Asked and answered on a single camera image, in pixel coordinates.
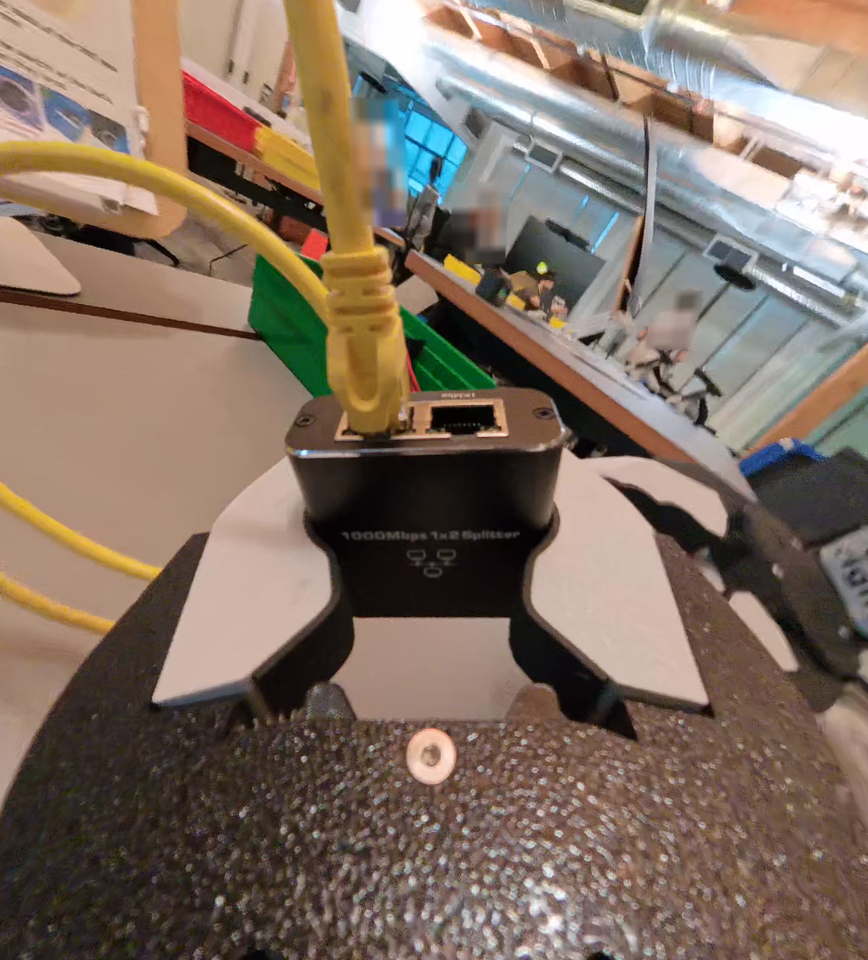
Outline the blue plastic bin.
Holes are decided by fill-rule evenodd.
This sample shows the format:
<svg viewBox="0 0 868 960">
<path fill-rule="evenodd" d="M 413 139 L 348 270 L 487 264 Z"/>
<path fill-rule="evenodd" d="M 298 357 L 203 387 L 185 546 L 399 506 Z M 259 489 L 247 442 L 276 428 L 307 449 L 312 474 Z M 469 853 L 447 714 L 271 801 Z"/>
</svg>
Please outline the blue plastic bin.
<svg viewBox="0 0 868 960">
<path fill-rule="evenodd" d="M 796 438 L 782 438 L 754 450 L 738 462 L 740 473 L 750 478 L 755 474 L 772 470 L 794 462 L 819 462 L 826 456 L 809 443 Z"/>
</svg>

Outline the red plastic bin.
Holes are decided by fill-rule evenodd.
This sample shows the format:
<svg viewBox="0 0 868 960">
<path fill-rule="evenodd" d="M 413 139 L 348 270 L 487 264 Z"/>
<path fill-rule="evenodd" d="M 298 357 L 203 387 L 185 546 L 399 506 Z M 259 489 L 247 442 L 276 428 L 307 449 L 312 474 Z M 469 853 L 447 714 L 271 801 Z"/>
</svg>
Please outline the red plastic bin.
<svg viewBox="0 0 868 960">
<path fill-rule="evenodd" d="M 186 120 L 241 151 L 254 153 L 262 124 L 187 71 L 181 77 Z"/>
</svg>

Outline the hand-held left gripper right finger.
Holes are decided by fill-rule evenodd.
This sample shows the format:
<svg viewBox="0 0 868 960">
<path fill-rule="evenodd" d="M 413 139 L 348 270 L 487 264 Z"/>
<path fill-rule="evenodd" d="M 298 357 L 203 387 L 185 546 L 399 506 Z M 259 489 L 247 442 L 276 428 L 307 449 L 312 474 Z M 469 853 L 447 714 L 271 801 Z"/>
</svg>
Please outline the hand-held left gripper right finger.
<svg viewBox="0 0 868 960">
<path fill-rule="evenodd" d="M 514 661 L 570 721 L 630 724 L 629 703 L 708 714 L 654 528 L 596 473 L 560 473 L 554 506 L 512 611 Z"/>
</svg>

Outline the printed instruction sheet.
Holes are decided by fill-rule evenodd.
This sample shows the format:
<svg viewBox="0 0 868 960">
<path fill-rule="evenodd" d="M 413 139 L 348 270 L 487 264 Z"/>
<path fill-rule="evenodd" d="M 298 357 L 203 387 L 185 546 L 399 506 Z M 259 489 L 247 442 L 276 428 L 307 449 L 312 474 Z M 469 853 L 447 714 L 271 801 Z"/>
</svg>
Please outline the printed instruction sheet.
<svg viewBox="0 0 868 960">
<path fill-rule="evenodd" d="M 0 1 L 0 143 L 144 157 L 130 1 Z"/>
</svg>

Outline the yellow plastic bin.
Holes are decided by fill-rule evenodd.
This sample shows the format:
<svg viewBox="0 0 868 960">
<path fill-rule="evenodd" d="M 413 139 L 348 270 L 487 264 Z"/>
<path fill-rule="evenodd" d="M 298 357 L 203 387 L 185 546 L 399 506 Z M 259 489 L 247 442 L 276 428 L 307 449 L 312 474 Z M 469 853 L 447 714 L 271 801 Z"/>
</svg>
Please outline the yellow plastic bin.
<svg viewBox="0 0 868 960">
<path fill-rule="evenodd" d="M 258 126 L 253 153 L 280 174 L 320 193 L 320 177 L 313 155 L 295 139 L 269 127 Z"/>
</svg>

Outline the silver ventilation duct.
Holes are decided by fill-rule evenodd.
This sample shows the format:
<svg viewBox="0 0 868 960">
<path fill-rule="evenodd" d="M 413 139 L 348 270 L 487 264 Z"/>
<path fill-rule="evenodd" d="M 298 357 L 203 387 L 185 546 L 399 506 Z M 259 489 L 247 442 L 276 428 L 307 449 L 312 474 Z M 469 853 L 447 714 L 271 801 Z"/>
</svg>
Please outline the silver ventilation duct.
<svg viewBox="0 0 868 960">
<path fill-rule="evenodd" d="M 646 118 L 637 111 L 449 30 L 422 24 L 419 42 L 445 97 L 461 98 L 619 182 L 643 182 Z M 868 252 L 850 246 L 838 224 L 784 215 L 787 179 L 674 127 L 649 125 L 657 198 L 669 209 L 832 282 L 868 282 Z"/>
</svg>

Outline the black monitor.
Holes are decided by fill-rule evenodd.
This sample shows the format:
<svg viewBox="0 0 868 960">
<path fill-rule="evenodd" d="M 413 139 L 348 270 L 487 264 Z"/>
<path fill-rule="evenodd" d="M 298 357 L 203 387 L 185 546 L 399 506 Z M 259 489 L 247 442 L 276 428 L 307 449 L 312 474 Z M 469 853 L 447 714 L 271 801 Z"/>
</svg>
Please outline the black monitor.
<svg viewBox="0 0 868 960">
<path fill-rule="evenodd" d="M 572 310 L 604 269 L 584 238 L 559 223 L 528 216 L 508 251 L 503 269 L 509 274 L 554 274 L 553 295 Z"/>
</svg>

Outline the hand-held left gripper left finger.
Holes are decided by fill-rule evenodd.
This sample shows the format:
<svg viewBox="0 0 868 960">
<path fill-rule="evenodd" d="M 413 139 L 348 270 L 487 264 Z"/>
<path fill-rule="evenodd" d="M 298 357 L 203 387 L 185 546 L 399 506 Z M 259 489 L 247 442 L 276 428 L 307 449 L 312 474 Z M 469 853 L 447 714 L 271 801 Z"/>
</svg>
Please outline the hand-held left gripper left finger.
<svg viewBox="0 0 868 960">
<path fill-rule="evenodd" d="M 210 529 L 152 703 L 236 700 L 258 716 L 292 714 L 340 671 L 354 638 L 337 558 L 309 532 L 282 459 Z"/>
</svg>

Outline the green plastic bin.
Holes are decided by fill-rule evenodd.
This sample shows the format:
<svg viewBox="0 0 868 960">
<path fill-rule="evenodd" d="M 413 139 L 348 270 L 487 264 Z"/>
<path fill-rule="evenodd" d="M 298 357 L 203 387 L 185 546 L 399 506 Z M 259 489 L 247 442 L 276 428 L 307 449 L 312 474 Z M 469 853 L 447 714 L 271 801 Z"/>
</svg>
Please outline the green plastic bin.
<svg viewBox="0 0 868 960">
<path fill-rule="evenodd" d="M 416 383 L 422 391 L 479 391 L 495 381 L 406 308 L 400 309 Z M 326 327 L 283 274 L 258 258 L 248 322 L 314 398 L 330 394 Z"/>
</svg>

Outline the black ethernet splitter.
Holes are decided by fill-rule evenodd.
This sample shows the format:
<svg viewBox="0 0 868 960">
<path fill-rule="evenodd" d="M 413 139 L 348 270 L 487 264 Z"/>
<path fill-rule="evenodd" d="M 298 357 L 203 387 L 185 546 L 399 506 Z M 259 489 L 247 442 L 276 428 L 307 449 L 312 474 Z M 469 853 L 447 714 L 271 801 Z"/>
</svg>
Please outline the black ethernet splitter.
<svg viewBox="0 0 868 960">
<path fill-rule="evenodd" d="M 545 393 L 505 387 L 412 393 L 405 429 L 383 437 L 314 398 L 286 452 L 356 618 L 510 618 L 566 439 Z"/>
</svg>

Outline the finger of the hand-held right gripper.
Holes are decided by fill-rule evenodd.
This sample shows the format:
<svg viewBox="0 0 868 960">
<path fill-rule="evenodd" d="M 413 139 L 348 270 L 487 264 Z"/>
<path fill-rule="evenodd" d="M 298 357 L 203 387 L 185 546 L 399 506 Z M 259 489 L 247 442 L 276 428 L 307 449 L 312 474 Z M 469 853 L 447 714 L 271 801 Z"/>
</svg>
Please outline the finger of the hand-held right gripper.
<svg viewBox="0 0 868 960">
<path fill-rule="evenodd" d="M 638 457 L 584 460 L 658 534 L 674 540 L 718 594 L 784 601 L 789 530 L 756 499 L 689 463 Z"/>
</svg>

